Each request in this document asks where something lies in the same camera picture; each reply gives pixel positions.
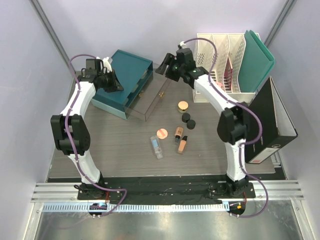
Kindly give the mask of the small beige concealer tube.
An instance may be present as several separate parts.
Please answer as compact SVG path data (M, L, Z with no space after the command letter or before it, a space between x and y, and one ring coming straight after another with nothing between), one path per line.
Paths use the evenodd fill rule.
M181 126L178 126L175 130L175 134L174 134L174 143L177 145L180 141L180 138L182 137L183 135L183 131L184 131L184 128L181 127Z

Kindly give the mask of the clear blue label bottle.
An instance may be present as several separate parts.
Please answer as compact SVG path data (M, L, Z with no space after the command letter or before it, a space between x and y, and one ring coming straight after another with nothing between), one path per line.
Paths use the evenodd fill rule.
M161 149L161 146L160 146L160 143L159 143L159 138L156 135L152 136L150 138L150 142L151 142L152 149L153 149L153 152L154 152L156 158L158 160L162 159L163 158L163 153L162 153L162 149Z

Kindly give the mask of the peach foundation bottle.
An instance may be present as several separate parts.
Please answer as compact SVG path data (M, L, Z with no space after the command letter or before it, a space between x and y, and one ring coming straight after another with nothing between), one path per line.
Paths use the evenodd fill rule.
M186 135L183 136L182 139L180 140L179 146L178 146L178 148L177 148L177 152L178 152L179 154L182 154L182 153L183 153L183 151L184 151L184 149L185 149L185 147L186 147L186 144L187 144L187 140L188 140L188 137L187 137Z

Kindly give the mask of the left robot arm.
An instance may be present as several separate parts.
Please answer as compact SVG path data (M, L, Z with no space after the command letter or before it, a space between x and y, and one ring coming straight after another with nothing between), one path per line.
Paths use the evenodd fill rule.
M50 119L54 144L57 150L72 160L81 176L79 191L100 200L108 191L102 173L96 167L90 153L91 136L84 121L89 103L99 89L107 93L122 92L110 57L85 55L85 68L79 75L69 64L75 80L74 92L66 107Z

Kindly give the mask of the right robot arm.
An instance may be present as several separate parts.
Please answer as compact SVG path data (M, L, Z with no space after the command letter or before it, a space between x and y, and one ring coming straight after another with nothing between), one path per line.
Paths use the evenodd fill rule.
M217 134L225 144L227 154L226 193L233 198L240 196L249 184L245 173L244 144L248 135L249 114L239 103L225 93L203 67L197 67L189 48L181 48L175 54L167 53L156 69L166 78L183 81L201 93L219 114Z

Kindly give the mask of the teal drawer organizer box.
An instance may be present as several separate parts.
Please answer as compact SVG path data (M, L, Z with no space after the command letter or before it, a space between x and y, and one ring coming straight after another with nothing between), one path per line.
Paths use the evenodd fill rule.
M111 59L111 66L124 90L107 93L99 89L91 103L101 110L127 120L130 116L130 105L153 76L153 61L119 49Z

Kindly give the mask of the gold lid cream jar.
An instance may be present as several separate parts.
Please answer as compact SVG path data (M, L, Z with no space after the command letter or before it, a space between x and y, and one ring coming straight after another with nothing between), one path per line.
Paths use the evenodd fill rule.
M180 101L177 106L180 113L185 113L189 108L189 104L186 101Z

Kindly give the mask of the white file organizer rack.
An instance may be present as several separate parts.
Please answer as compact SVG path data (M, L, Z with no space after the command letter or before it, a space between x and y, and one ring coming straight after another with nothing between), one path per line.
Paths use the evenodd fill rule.
M261 98L260 84L263 80L263 65L259 47L244 33L197 33L215 44L199 40L194 46L194 59L198 67L210 71L215 83L230 97L251 105Z

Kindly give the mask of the clear smoky open drawer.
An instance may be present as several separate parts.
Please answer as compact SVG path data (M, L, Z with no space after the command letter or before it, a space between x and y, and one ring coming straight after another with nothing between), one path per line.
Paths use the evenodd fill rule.
M127 118L137 118L146 122L158 102L164 97L171 80L164 75L156 73L156 69L159 66L159 64L153 63L152 75L138 92L130 106L124 108Z

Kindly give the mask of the black round cap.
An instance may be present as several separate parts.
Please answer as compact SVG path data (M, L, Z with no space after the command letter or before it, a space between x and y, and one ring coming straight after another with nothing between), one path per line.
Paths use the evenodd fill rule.
M181 116L181 120L184 122L184 123L187 123L189 120L191 119L191 115L189 113L183 113L182 116Z
M196 122L193 119L188 120L186 123L186 127L189 130L193 130L195 128L195 126L196 126Z

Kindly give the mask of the round pink compact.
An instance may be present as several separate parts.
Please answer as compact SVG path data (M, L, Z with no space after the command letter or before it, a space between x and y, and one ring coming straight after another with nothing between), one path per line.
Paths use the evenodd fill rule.
M157 130L156 135L159 139L164 140L168 137L168 131L164 128Z

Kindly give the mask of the green plastic folder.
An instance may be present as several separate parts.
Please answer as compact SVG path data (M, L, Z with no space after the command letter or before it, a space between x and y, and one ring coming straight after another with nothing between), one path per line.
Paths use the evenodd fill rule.
M254 93L275 65L275 58L255 32L244 34L246 46L238 74L242 93Z

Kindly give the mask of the black lever arch binder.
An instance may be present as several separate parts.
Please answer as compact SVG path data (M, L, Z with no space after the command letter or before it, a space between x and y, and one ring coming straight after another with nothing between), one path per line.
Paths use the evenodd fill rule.
M256 143L245 146L245 162L260 164L297 138L298 133L272 77L264 83L249 109L260 119L262 136Z

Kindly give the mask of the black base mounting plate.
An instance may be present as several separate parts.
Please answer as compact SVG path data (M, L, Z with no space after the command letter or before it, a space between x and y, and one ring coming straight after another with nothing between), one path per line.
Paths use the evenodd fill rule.
M248 182L244 192L230 196L226 189L226 176L158 176L158 177L109 177L103 178L108 191L91 188L81 192L76 184L78 200L105 200L111 204L122 200L124 205L187 205L215 204L219 199L254 199L253 184Z

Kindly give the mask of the aluminium rail frame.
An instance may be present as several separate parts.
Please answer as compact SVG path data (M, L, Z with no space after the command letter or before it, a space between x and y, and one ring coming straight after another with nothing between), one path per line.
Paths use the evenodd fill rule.
M227 193L224 182L138 182L124 183L127 189L125 204L186 205L191 202L204 204L209 201L252 200L302 200L301 187L296 180L266 180L262 183L251 181L247 189L236 196ZM121 185L111 186L113 192L90 195L75 188L74 183L38 183L32 194L32 202L75 202L110 199L117 203L124 193Z

